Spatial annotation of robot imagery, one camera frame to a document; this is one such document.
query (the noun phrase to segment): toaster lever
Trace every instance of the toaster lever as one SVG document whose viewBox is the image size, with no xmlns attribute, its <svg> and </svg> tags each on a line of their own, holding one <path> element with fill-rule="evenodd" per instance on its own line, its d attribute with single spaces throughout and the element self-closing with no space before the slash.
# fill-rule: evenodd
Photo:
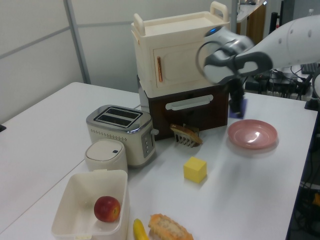
<svg viewBox="0 0 320 240">
<path fill-rule="evenodd" d="M 150 134 L 151 135 L 158 135 L 159 134 L 159 130 L 158 129 L 152 129 Z"/>
</svg>

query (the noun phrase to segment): brown cabinet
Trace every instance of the brown cabinet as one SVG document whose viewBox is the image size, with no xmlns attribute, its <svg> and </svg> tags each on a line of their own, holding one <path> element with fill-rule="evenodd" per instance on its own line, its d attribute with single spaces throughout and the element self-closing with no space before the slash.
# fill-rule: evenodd
<svg viewBox="0 0 320 240">
<path fill-rule="evenodd" d="M 246 19 L 238 21 L 236 25 L 236 33 L 246 35 L 252 39 L 254 44 L 258 44 L 264 38 L 266 18 L 266 6 L 261 4 Z"/>
</svg>

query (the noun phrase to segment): apple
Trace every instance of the apple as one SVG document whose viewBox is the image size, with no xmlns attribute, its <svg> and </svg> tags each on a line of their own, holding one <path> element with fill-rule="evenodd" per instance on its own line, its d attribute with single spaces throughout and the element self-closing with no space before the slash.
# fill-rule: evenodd
<svg viewBox="0 0 320 240">
<path fill-rule="evenodd" d="M 112 196 L 102 196 L 94 204 L 95 217 L 107 223 L 112 223 L 120 215 L 120 203 Z"/>
</svg>

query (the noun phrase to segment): white table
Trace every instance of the white table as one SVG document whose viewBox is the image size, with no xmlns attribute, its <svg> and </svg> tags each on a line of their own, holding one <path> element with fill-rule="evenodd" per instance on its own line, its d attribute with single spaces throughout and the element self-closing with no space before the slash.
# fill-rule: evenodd
<svg viewBox="0 0 320 240">
<path fill-rule="evenodd" d="M 0 132 L 0 233 L 73 170 L 91 145 L 86 118 L 103 105 L 135 108 L 137 93 L 83 83 L 5 122 Z"/>
<path fill-rule="evenodd" d="M 252 93 L 245 97 L 245 118 L 273 125 L 277 145 L 263 150 L 234 146 L 227 135 L 228 126 L 237 121 L 233 118 L 228 126 L 201 131 L 199 147 L 188 148 L 173 138 L 157 141 L 154 161 L 129 170 L 128 240 L 134 239 L 135 218 L 149 231 L 150 215 L 156 213 L 176 220 L 195 240 L 285 239 L 317 113 L 305 110 L 303 101 Z M 200 184 L 183 177 L 183 164 L 191 156 L 207 161 L 207 177 Z M 51 226 L 66 184 L 73 174 L 86 171 L 82 161 L 0 234 L 0 240 L 53 240 Z"/>
</svg>

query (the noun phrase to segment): white container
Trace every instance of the white container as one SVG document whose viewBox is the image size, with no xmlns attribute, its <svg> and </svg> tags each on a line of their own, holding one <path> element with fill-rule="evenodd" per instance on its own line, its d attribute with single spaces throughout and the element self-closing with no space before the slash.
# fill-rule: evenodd
<svg viewBox="0 0 320 240">
<path fill-rule="evenodd" d="M 123 170 L 98 170 L 73 175 L 62 196 L 51 232 L 57 240 L 125 240 L 129 221 L 128 175 Z M 102 222 L 94 214 L 98 198 L 120 202 L 115 222 Z"/>
<path fill-rule="evenodd" d="M 214 27 L 230 28 L 228 9 L 212 2 L 210 12 L 143 21 L 134 14 L 131 24 L 137 72 L 148 98 L 212 86 L 197 69 L 196 54 L 205 34 Z M 200 51 L 203 65 L 206 48 Z"/>
<path fill-rule="evenodd" d="M 124 170 L 128 173 L 126 149 L 122 142 L 100 139 L 85 151 L 85 162 L 90 171 Z"/>
</svg>

